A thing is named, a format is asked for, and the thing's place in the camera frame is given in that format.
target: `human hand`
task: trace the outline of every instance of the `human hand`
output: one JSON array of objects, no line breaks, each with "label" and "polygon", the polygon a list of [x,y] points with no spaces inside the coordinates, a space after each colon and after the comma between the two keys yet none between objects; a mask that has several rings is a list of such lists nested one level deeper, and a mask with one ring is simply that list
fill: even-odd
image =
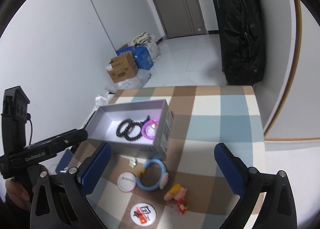
[{"label": "human hand", "polygon": [[[40,166],[41,171],[48,172],[45,166]],[[5,188],[9,198],[17,207],[28,212],[31,211],[30,196],[20,181],[14,178],[7,179],[5,181]]]}]

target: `black handheld device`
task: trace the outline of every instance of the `black handheld device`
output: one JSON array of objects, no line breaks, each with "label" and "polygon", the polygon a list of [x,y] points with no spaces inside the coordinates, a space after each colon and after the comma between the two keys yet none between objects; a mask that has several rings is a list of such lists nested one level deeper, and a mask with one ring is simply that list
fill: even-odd
[{"label": "black handheld device", "polygon": [[2,142],[4,155],[0,157],[0,172],[4,179],[15,177],[22,182],[32,201],[32,187],[40,174],[40,162],[54,158],[58,152],[85,141],[84,129],[73,129],[26,146],[25,124],[31,115],[27,112],[30,100],[20,86],[4,91],[2,110]]}]

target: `blue gripper pad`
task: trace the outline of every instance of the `blue gripper pad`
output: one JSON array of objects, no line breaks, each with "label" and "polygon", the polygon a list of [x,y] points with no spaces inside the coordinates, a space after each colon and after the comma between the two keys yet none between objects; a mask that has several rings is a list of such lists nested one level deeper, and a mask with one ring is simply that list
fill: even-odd
[{"label": "blue gripper pad", "polygon": [[87,167],[83,175],[78,179],[80,180],[79,182],[82,185],[80,192],[83,196],[89,195],[93,192],[103,171],[110,161],[111,147],[108,143],[103,144],[104,145],[98,147],[98,149],[101,148],[98,153],[93,153],[93,160],[91,159],[91,157],[84,160],[84,162],[86,160],[91,160],[91,164]]},{"label": "blue gripper pad", "polygon": [[235,157],[224,143],[215,146],[214,158],[233,193],[242,197],[245,191],[244,178],[234,162]]}]

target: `small figurine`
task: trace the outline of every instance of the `small figurine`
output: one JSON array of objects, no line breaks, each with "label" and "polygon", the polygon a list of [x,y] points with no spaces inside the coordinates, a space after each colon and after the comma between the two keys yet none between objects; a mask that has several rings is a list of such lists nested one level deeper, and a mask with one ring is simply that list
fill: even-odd
[{"label": "small figurine", "polygon": [[186,200],[184,199],[188,189],[182,187],[180,184],[175,184],[168,192],[164,195],[165,201],[170,201],[172,199],[175,199],[178,201],[177,207],[181,214],[184,215],[184,213],[188,210],[188,205],[186,203]]},{"label": "small figurine", "polygon": [[177,207],[180,213],[184,215],[184,213],[189,209],[186,200],[184,198],[180,199],[177,203]]},{"label": "small figurine", "polygon": [[179,201],[181,198],[184,198],[188,189],[182,187],[180,184],[175,184],[168,192],[164,195],[164,200],[170,201],[175,199]]}]

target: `pink cartoon figure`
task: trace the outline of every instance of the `pink cartoon figure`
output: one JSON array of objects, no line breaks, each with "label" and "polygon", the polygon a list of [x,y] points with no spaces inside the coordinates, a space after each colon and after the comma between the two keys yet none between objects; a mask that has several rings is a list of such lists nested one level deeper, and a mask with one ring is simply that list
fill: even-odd
[{"label": "pink cartoon figure", "polygon": [[175,184],[168,192],[164,195],[165,201],[175,199],[177,201],[183,199],[188,189],[182,187],[180,184]]}]

